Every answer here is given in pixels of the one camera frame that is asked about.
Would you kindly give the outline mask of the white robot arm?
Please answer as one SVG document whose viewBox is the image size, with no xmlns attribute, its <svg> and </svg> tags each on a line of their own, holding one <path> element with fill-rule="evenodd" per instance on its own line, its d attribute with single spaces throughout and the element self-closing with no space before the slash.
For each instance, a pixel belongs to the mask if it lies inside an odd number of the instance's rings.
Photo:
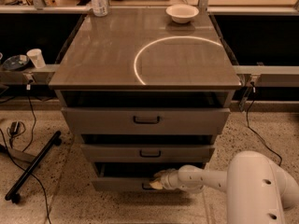
<svg viewBox="0 0 299 224">
<path fill-rule="evenodd" d="M 226 171 L 193 165 L 157 173 L 154 189 L 197 192 L 207 186 L 226 193 L 228 224 L 285 224 L 284 212 L 299 204 L 299 185 L 280 166 L 254 151 L 242 151 Z"/>
</svg>

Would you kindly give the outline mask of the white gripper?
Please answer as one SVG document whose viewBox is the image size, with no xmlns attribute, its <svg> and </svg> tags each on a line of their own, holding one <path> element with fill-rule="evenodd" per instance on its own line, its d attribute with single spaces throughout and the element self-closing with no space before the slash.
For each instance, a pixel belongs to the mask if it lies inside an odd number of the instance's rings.
<svg viewBox="0 0 299 224">
<path fill-rule="evenodd" d="M 161 170 L 158 173 L 154 174 L 155 179 L 149 182 L 150 186 L 153 189 L 178 189 L 180 186 L 180 181 L 178 179 L 178 170 L 176 169 L 166 169 Z"/>
</svg>

